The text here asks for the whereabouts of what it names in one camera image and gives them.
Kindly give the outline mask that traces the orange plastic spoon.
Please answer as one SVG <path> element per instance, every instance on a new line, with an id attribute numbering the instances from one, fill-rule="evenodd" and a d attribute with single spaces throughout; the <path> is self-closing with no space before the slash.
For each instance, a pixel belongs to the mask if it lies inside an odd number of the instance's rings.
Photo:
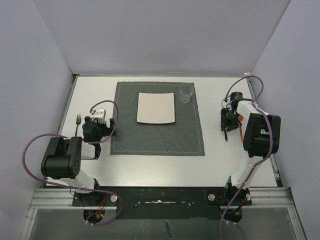
<path id="1" fill-rule="evenodd" d="M 241 142 L 243 143 L 244 141 L 244 137 L 243 137 L 243 128 L 242 128 L 242 121 L 243 121 L 243 116 L 239 116 L 238 117 L 238 121 L 239 121 L 239 132 L 240 132 L 240 139 L 241 139 Z"/>

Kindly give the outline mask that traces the silver table knife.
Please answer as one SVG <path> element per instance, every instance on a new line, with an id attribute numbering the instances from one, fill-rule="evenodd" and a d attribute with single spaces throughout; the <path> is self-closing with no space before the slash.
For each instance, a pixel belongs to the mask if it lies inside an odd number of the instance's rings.
<path id="1" fill-rule="evenodd" d="M 224 130 L 223 132 L 224 132 L 224 139 L 225 139 L 225 142 L 228 142 L 229 140 L 228 140 L 227 131 L 226 131 L 226 130 Z"/>

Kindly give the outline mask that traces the black metal fork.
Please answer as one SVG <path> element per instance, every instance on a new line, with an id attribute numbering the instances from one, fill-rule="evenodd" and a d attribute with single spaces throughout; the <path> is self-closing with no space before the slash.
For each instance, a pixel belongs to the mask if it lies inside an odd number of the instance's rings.
<path id="1" fill-rule="evenodd" d="M 75 137 L 76 137 L 77 134 L 78 134 L 78 128 L 79 128 L 81 122 L 82 122 L 82 116 L 81 116 L 81 114 L 77 114 L 77 116 L 76 116 L 76 122 L 75 122 L 76 128 L 75 128 L 75 133 L 74 133 L 74 136 L 75 136 Z"/>

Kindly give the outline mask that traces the grey cloth placemat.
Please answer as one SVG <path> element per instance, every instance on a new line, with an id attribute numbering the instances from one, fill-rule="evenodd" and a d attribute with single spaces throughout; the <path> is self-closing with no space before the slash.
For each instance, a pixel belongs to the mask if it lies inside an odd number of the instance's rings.
<path id="1" fill-rule="evenodd" d="M 114 101 L 119 109 L 111 155 L 204 156 L 205 148 L 197 95 L 188 103 L 180 101 L 180 82 L 118 82 Z M 137 122 L 139 93 L 174 94 L 175 122 Z"/>

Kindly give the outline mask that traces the clear drinking glass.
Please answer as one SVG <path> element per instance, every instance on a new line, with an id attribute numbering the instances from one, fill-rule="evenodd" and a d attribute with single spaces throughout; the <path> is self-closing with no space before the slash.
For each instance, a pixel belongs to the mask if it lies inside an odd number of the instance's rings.
<path id="1" fill-rule="evenodd" d="M 182 103 L 188 103 L 194 94 L 194 86 L 192 84 L 181 84 L 179 86 L 179 99 Z"/>

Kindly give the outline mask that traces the white rectangular plate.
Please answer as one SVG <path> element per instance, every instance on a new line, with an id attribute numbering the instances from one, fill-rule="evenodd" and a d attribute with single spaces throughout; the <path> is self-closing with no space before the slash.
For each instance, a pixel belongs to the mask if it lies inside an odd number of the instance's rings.
<path id="1" fill-rule="evenodd" d="M 175 94 L 145 93 L 138 94 L 136 121 L 141 124 L 173 124 L 175 117 Z"/>

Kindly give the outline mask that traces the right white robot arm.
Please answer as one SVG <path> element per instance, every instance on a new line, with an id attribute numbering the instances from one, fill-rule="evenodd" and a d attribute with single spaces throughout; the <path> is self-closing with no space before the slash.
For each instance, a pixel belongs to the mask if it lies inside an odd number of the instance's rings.
<path id="1" fill-rule="evenodd" d="M 221 131 L 224 136 L 242 129 L 242 146 L 245 154 L 230 176 L 232 187 L 222 192 L 223 200 L 230 205 L 241 198 L 238 189 L 250 187 L 251 180 L 260 165 L 275 154 L 280 145 L 281 117 L 272 115 L 248 100 L 231 100 L 220 111 Z"/>

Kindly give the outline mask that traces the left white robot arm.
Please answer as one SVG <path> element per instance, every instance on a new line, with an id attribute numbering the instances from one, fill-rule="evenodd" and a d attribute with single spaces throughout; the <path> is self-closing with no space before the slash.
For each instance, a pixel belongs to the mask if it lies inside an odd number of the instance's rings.
<path id="1" fill-rule="evenodd" d="M 97 189 L 98 181 L 81 170 L 81 161 L 100 157 L 102 138 L 116 134 L 115 120 L 111 118 L 109 123 L 108 127 L 101 117 L 86 116 L 82 125 L 84 138 L 52 137 L 41 162 L 42 175 L 75 187 L 75 192 L 84 194 L 83 198 L 88 204 L 99 204 L 102 193 Z"/>

